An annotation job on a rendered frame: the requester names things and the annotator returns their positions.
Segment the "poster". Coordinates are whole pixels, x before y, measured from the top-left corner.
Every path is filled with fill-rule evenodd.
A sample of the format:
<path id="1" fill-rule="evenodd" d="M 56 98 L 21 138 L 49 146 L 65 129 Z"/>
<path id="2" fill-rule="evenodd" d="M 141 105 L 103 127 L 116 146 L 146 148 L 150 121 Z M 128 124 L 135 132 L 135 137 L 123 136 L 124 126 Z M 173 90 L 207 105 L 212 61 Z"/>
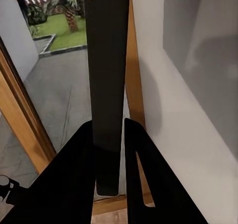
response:
<path id="1" fill-rule="evenodd" d="M 117 196 L 129 0 L 84 5 L 97 194 Z"/>

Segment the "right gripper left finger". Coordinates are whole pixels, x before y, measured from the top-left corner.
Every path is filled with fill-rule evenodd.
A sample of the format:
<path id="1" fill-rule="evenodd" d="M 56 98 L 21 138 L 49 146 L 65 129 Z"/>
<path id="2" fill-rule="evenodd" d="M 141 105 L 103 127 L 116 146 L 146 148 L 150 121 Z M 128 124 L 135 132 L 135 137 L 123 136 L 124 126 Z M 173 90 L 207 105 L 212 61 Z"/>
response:
<path id="1" fill-rule="evenodd" d="M 80 126 L 0 224 L 91 224 L 96 173 L 91 120 Z"/>

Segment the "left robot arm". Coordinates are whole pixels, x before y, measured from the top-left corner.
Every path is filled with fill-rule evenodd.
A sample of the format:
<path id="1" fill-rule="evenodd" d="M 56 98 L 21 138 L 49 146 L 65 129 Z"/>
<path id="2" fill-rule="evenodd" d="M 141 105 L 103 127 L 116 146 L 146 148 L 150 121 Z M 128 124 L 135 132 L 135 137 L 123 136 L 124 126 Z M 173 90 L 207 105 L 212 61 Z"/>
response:
<path id="1" fill-rule="evenodd" d="M 12 187 L 10 186 L 11 184 Z M 20 187 L 18 182 L 8 178 L 5 175 L 0 175 L 0 203 L 9 193 L 6 203 L 15 205 L 26 191 L 27 189 Z"/>

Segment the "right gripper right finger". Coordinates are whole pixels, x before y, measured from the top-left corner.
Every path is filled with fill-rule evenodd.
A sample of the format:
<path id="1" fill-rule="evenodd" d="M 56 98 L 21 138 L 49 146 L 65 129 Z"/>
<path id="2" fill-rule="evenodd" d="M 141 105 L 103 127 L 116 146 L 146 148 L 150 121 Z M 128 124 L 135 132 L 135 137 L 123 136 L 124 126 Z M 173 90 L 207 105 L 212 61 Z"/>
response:
<path id="1" fill-rule="evenodd" d="M 124 119 L 128 224 L 208 224 L 144 127 Z M 144 205 L 136 151 L 155 207 Z"/>

